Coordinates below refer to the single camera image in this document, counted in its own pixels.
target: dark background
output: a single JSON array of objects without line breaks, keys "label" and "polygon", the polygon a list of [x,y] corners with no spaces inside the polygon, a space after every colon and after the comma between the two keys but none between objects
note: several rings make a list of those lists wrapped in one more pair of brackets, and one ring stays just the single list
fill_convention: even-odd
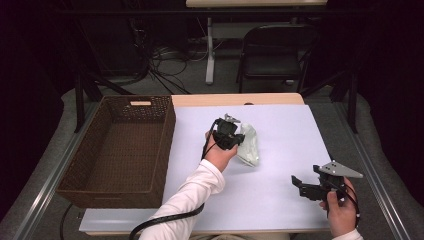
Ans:
[{"label": "dark background", "polygon": [[[133,1],[133,5],[108,0],[101,6],[97,2],[17,0],[3,2],[0,7],[1,112],[5,128],[0,160],[1,218],[25,186],[57,128],[63,111],[60,97],[74,87],[76,63],[100,75],[136,76],[146,71],[148,58],[140,46],[161,41],[186,51],[187,38],[199,34],[196,21],[185,17],[132,23],[91,19],[76,24],[51,16],[46,9],[185,8],[181,0]],[[345,7],[334,4],[337,2],[329,1],[329,7]],[[361,8],[370,2],[347,4]],[[370,104],[387,158],[411,194],[424,205],[424,11],[418,0],[405,2],[387,21],[363,59],[359,91]],[[320,51],[311,62],[306,84],[312,86],[346,67],[368,24],[363,18],[323,19]],[[134,35],[134,26],[145,31],[148,39],[137,38],[140,35]]]}]

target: black curtain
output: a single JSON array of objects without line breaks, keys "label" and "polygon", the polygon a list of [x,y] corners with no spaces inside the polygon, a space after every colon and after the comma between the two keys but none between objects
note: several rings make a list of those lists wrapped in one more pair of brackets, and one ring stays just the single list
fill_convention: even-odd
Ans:
[{"label": "black curtain", "polygon": [[359,75],[359,92],[383,151],[412,196],[424,206],[424,8],[405,2],[377,42]]},{"label": "black curtain", "polygon": [[0,219],[20,194],[42,157],[63,112],[61,95],[72,73],[57,49],[37,1],[0,7],[0,81],[3,134]]}]

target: basket handle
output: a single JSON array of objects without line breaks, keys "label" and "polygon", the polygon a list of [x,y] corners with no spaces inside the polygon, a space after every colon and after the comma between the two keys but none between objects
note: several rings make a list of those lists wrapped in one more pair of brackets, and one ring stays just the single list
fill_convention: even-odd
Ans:
[{"label": "basket handle", "polygon": [[131,106],[151,106],[151,101],[130,101]]}]

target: chair back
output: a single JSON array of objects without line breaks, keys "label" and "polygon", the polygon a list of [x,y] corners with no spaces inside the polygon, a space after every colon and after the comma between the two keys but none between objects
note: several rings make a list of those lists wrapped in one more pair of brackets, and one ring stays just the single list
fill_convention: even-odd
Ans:
[{"label": "chair back", "polygon": [[315,27],[306,24],[266,25],[250,30],[243,38],[242,52],[284,54],[308,50],[318,40]]}]

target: white table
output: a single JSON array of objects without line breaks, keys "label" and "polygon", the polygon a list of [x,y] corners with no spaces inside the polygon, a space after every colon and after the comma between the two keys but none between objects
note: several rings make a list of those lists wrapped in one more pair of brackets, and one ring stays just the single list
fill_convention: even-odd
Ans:
[{"label": "white table", "polygon": [[[190,8],[231,8],[231,7],[301,7],[301,6],[324,6],[327,0],[187,0],[186,6]],[[245,23],[245,24],[219,24],[223,28],[226,38],[243,38],[243,36],[256,26],[267,25],[269,23]],[[217,37],[213,33],[212,18],[208,18],[207,42],[208,42],[208,65],[206,69],[206,84],[213,83],[215,69],[215,54],[213,49],[213,38]]]},{"label": "white table", "polygon": [[[318,203],[300,197],[291,184],[291,175],[317,184],[312,165],[330,162],[315,120],[300,95],[176,95],[173,100],[177,121],[164,202],[197,167],[203,133],[216,118],[228,113],[251,123],[258,134],[259,166],[252,168],[239,159],[231,160],[224,171],[226,188],[205,204],[194,234],[328,230],[326,213]],[[246,102],[255,105],[241,105]],[[90,235],[128,234],[155,211],[87,209],[80,231]]]}]

